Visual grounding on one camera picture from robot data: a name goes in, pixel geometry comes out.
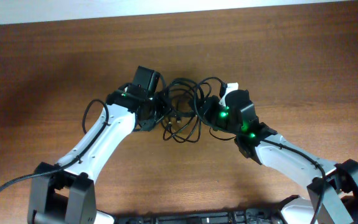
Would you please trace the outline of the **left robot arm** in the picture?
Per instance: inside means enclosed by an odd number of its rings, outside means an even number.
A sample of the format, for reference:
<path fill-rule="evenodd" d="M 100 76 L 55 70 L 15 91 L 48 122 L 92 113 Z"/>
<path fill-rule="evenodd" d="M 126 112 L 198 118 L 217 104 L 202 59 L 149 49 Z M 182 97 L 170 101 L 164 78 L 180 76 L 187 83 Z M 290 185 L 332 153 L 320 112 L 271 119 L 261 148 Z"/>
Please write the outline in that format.
<path fill-rule="evenodd" d="M 114 223 L 96 206 L 100 172 L 125 137 L 152 130 L 163 118 L 157 85 L 163 78 L 139 66 L 133 81 L 120 86 L 100 104 L 103 109 L 84 137 L 55 165 L 40 163 L 31 182 L 28 223 Z"/>

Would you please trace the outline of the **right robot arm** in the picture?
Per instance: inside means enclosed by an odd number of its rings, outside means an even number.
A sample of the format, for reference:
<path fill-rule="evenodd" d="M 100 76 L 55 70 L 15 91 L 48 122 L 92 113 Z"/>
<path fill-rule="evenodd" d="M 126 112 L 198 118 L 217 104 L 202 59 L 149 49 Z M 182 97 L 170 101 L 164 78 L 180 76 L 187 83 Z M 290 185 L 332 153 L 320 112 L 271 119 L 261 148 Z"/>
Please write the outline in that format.
<path fill-rule="evenodd" d="M 246 158 L 277 170 L 308 191 L 280 209 L 286 223 L 358 223 L 358 162 L 323 159 L 287 141 L 261 123 L 249 92 L 234 90 L 190 102 L 194 113 L 212 129 L 234 135 Z"/>

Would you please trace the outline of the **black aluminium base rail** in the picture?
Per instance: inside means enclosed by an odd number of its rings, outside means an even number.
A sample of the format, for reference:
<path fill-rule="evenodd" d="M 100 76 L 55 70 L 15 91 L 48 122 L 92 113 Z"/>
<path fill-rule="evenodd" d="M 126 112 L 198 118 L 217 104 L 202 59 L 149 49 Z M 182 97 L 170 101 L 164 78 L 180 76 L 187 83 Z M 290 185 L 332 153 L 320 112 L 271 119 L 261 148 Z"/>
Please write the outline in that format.
<path fill-rule="evenodd" d="M 248 208 L 209 212 L 147 213 L 114 215 L 97 211 L 94 224 L 285 224 L 277 209 Z"/>

